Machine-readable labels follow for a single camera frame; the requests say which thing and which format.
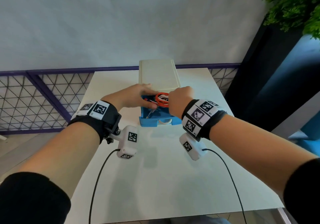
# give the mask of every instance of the floor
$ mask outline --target floor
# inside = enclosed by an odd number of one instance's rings
[[[36,153],[57,133],[10,135],[0,140],[0,183],[10,174],[18,171],[28,158]],[[225,218],[231,224],[245,224],[242,212],[209,215]],[[246,211],[247,224],[277,224],[270,210]],[[148,221],[134,221],[128,224],[148,224]]]

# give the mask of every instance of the right hand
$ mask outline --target right hand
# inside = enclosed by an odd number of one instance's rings
[[[181,119],[184,109],[193,100],[193,93],[193,88],[190,86],[171,91],[169,93],[169,113]]]

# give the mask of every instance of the hand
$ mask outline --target hand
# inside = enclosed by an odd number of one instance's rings
[[[157,105],[143,100],[141,95],[156,95],[158,93],[159,92],[151,89],[151,84],[135,84],[118,92],[106,95],[101,100],[114,105],[118,112],[123,107],[156,109]]]
[[[169,93],[169,113],[178,118],[182,118],[182,113],[188,103],[193,100],[193,88],[177,88]]]

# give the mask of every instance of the left hand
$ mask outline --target left hand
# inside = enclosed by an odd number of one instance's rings
[[[118,112],[123,107],[145,107],[148,109],[156,109],[157,105],[143,100],[141,95],[156,95],[158,93],[158,91],[151,89],[151,84],[135,84],[118,92],[106,95],[102,97],[101,100],[113,104]]]

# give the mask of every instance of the black sleeve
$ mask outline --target black sleeve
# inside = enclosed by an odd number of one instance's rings
[[[62,224],[70,207],[67,194],[38,173],[14,173],[0,185],[0,223]]]
[[[287,210],[299,223],[318,223],[320,210],[320,158],[301,165],[289,178],[283,193]]]

